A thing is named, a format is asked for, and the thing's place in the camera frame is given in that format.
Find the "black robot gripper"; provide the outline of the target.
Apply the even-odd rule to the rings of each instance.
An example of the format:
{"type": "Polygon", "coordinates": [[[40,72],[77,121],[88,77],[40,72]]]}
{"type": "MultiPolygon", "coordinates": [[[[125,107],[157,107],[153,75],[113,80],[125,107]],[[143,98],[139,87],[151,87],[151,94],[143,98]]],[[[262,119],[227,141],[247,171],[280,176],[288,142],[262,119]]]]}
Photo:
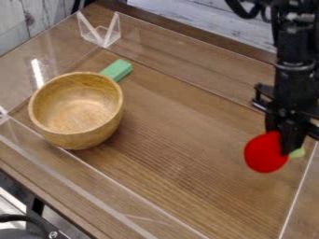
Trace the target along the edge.
{"type": "Polygon", "coordinates": [[[314,60],[278,62],[274,85],[254,86],[252,105],[266,114],[266,131],[279,130],[280,149],[290,155],[303,146],[307,136],[319,140],[319,77],[314,60]]]}

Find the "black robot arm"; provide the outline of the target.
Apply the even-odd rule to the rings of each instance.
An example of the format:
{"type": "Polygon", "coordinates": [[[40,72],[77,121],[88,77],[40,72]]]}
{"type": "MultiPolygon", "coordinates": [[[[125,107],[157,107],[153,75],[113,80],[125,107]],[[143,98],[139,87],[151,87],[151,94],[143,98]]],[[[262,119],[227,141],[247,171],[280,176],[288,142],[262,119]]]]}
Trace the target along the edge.
{"type": "Polygon", "coordinates": [[[254,106],[266,113],[266,130],[279,133],[280,153],[319,140],[319,0],[224,0],[243,19],[272,26],[276,48],[272,85],[254,86],[254,106]]]}

